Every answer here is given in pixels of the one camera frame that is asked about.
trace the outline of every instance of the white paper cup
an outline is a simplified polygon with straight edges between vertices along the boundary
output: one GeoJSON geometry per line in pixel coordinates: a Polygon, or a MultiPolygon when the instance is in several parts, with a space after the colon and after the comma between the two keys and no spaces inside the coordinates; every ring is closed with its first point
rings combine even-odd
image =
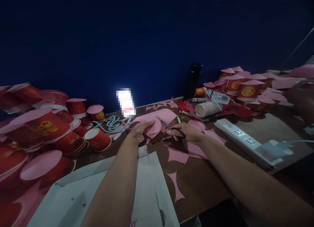
{"type": "Polygon", "coordinates": [[[219,106],[214,102],[205,102],[195,106],[195,113],[199,117],[205,117],[220,112],[219,106]]]}

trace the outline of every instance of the black thermos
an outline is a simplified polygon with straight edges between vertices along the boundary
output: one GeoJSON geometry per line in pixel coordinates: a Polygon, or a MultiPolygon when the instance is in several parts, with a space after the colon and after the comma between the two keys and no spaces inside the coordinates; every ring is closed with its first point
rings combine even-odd
{"type": "Polygon", "coordinates": [[[195,90],[199,82],[200,74],[202,71],[202,67],[203,65],[199,63],[190,65],[190,72],[186,80],[183,101],[194,97],[195,90]]]}

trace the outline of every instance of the scissor handle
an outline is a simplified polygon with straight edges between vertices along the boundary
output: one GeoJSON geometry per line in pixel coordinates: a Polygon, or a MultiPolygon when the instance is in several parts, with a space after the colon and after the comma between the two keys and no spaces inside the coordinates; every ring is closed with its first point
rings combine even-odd
{"type": "Polygon", "coordinates": [[[171,128],[172,130],[176,130],[176,131],[179,131],[183,136],[181,137],[181,136],[177,136],[177,138],[178,139],[180,139],[180,140],[183,140],[183,139],[185,139],[186,138],[186,135],[182,132],[182,130],[180,130],[180,129],[178,129],[178,128],[171,128]]]}

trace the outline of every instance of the scissors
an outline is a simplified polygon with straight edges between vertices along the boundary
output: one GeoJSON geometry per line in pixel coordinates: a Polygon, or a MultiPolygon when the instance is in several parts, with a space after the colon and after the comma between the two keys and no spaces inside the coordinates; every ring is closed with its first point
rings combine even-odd
{"type": "Polygon", "coordinates": [[[186,138],[185,134],[182,132],[182,130],[178,129],[178,128],[174,128],[174,127],[170,127],[166,122],[164,122],[162,119],[160,119],[158,116],[156,116],[160,121],[161,123],[169,130],[176,130],[176,131],[179,131],[181,134],[182,134],[182,137],[181,136],[177,136],[179,138],[180,141],[182,141],[183,139],[186,138]]]}

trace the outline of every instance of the dark blue backdrop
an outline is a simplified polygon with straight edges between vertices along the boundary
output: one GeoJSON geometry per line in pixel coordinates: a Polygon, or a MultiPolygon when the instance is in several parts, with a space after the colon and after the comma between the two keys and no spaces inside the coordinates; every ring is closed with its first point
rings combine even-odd
{"type": "Polygon", "coordinates": [[[204,65],[200,83],[227,67],[276,69],[314,26],[313,0],[1,0],[0,10],[0,85],[31,81],[105,112],[119,87],[137,106],[182,96],[191,62],[204,65]]]}

